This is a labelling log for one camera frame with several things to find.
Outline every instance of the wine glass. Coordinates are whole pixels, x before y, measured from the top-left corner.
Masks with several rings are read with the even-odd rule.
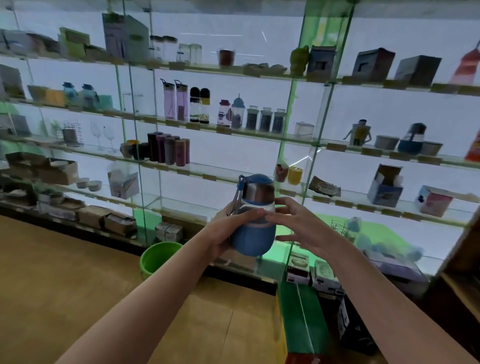
[[[113,147],[113,139],[115,139],[113,129],[109,126],[104,126],[103,127],[103,135],[110,141],[110,145],[112,146],[112,152],[116,153],[116,150]]]
[[[98,140],[98,150],[102,150],[103,148],[100,145],[100,137],[102,136],[102,131],[100,130],[100,127],[97,125],[97,123],[93,121],[90,122],[90,131],[92,132],[92,135]]]

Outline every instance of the person's right hand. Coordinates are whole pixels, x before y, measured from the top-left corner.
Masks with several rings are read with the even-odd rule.
[[[326,259],[329,245],[340,237],[337,232],[290,197],[276,198],[275,204],[285,206],[277,207],[275,212],[267,212],[266,220],[284,225],[294,232],[291,235],[278,235],[275,239],[281,242],[299,242],[302,248]]]

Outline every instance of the hand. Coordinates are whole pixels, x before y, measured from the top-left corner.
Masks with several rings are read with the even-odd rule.
[[[326,259],[328,247],[333,239],[340,235],[330,228],[314,213],[290,197],[275,199],[275,212],[267,212],[265,219],[293,230],[291,235],[279,235],[275,239],[281,242],[299,242],[304,249],[318,257]]]
[[[211,260],[217,259],[230,245],[230,235],[243,224],[265,216],[262,208],[250,210],[239,215],[228,214],[232,211],[233,202],[226,205],[197,235],[210,245]]]

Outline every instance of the purple water bottle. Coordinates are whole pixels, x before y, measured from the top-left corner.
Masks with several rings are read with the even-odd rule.
[[[188,86],[184,85],[179,80],[174,80],[177,87],[177,119],[181,121],[187,121],[189,119],[188,114]]]
[[[165,111],[165,117],[167,119],[175,119],[175,85],[166,82],[163,78],[160,78],[163,82],[163,108]]]

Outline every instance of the pink bottle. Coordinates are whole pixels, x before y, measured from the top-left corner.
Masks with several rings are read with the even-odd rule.
[[[163,108],[165,117],[175,120],[175,85],[166,82],[163,78],[160,78],[160,80],[163,82]]]
[[[177,88],[177,119],[181,121],[188,121],[190,115],[188,114],[188,86],[184,85],[179,80],[174,80]]]
[[[477,67],[480,62],[480,41],[474,50],[468,52],[460,60],[460,65],[452,76],[450,83],[454,85],[473,85]]]

